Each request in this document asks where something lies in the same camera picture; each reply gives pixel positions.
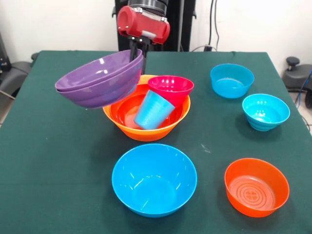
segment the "white wall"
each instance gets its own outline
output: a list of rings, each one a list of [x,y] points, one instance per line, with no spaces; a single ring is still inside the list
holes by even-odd
[[[12,61],[40,50],[117,50],[114,0],[0,0],[0,31]]]
[[[191,49],[209,41],[210,1],[196,12]],[[218,0],[217,27],[219,51],[266,51],[280,74],[288,56],[312,63],[312,0]]]
[[[12,61],[40,50],[117,50],[114,0],[0,0],[0,31]],[[191,49],[208,43],[210,1],[197,0]],[[219,51],[267,51],[312,63],[311,0],[218,0]]]

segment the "cup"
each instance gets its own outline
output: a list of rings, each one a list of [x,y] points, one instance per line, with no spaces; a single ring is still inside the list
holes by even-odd
[[[135,123],[145,130],[152,130],[159,125],[175,109],[169,101],[149,90],[135,117]]]

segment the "stacked purple bowls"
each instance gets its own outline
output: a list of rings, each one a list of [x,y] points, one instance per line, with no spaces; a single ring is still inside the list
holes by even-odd
[[[120,51],[63,76],[55,83],[59,94],[86,108],[101,108],[131,94],[140,80],[142,51],[130,61],[130,50]]]

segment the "table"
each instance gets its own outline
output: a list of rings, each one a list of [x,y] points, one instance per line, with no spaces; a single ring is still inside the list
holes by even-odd
[[[266,53],[148,54],[147,74],[195,83],[189,114],[159,142],[191,158],[198,185],[191,200],[165,218],[140,217],[122,205],[111,186],[112,169],[143,142],[129,139],[101,109],[75,106],[54,90],[62,75],[109,53],[40,53],[0,130],[0,233],[312,233],[312,138]],[[253,130],[243,98],[224,99],[212,91],[210,70],[226,62],[251,69],[249,94],[283,99],[289,120],[269,132]],[[288,178],[290,199],[267,218],[246,217],[227,200],[225,169],[242,157],[266,160]]]

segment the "orange bowl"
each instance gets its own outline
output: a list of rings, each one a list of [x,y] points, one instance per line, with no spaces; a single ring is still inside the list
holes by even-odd
[[[289,197],[286,177],[260,159],[234,161],[226,169],[224,180],[230,203],[249,217],[266,217],[282,207]]]
[[[165,137],[185,116],[191,107],[189,96],[165,119],[159,128],[142,130],[134,123],[134,118],[149,90],[148,80],[154,76],[143,75],[136,90],[125,99],[103,107],[105,115],[128,137],[138,141],[155,141]]]

